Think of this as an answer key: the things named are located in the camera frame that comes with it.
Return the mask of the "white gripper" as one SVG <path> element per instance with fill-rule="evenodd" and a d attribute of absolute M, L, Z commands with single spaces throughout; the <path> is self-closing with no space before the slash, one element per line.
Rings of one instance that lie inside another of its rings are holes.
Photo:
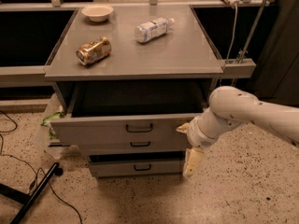
<path fill-rule="evenodd" d="M 187 133 L 187 140 L 193 146 L 187 148 L 183 165 L 183 176 L 192 177 L 198 170 L 205 157 L 202 148 L 208 148 L 218 141 L 217 137 L 208 136 L 204 129 L 208 125 L 208 119 L 204 115 L 195 117 L 189 123 L 186 122 L 176 128 L 179 133 Z"/>

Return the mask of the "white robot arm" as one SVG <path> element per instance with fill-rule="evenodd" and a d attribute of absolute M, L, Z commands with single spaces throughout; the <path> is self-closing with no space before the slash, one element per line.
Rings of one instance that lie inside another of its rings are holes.
<path fill-rule="evenodd" d="M 187 135 L 191 145 L 186 149 L 183 176 L 193 176 L 204 158 L 204 149 L 242 123 L 252 123 L 295 147 L 299 146 L 298 108 L 263 102 L 235 87 L 221 86 L 210 94 L 207 110 L 177 127 L 179 133 Z"/>

